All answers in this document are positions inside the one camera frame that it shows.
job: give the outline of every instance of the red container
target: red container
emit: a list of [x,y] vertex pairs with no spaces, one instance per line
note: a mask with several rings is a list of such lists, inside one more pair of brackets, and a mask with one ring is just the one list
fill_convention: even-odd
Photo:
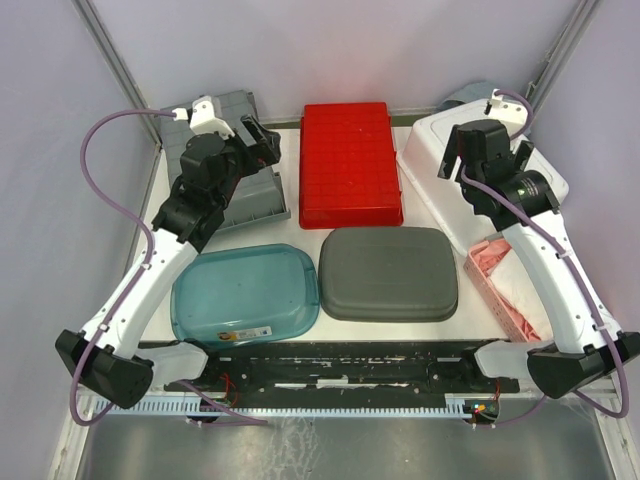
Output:
[[385,103],[307,105],[300,133],[300,226],[402,225]]

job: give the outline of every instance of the gray floor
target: gray floor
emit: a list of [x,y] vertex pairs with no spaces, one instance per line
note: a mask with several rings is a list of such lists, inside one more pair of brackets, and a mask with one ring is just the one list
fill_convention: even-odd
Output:
[[[503,400],[504,418],[530,408]],[[548,403],[527,421],[473,431],[461,420],[271,419],[203,428],[107,416],[79,479],[613,479],[593,412]]]

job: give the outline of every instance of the white wall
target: white wall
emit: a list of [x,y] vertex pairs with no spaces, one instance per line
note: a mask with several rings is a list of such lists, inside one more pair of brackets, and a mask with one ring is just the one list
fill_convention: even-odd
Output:
[[[0,4],[0,478],[46,478],[70,376],[54,349],[122,277],[132,227],[85,185],[85,131],[127,104],[68,0]],[[134,120],[89,149],[106,191],[140,209],[153,145]]]
[[[573,244],[623,328],[640,330],[640,3],[608,0],[533,125],[569,182]],[[628,369],[640,442],[640,359]]]
[[306,103],[426,107],[474,80],[522,90],[577,0],[94,0],[151,105],[256,93],[262,117]]

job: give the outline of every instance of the cable clip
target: cable clip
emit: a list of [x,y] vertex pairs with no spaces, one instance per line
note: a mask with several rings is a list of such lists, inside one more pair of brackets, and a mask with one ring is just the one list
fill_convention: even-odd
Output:
[[569,249],[565,250],[564,253],[558,253],[558,258],[569,257],[571,255],[573,255],[573,250]]

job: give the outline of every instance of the label sticker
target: label sticker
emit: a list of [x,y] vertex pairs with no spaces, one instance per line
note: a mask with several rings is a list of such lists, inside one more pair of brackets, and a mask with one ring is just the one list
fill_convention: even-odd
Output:
[[271,327],[259,327],[236,330],[234,332],[218,332],[218,339],[223,342],[237,342],[258,337],[269,337],[271,335],[273,335]]

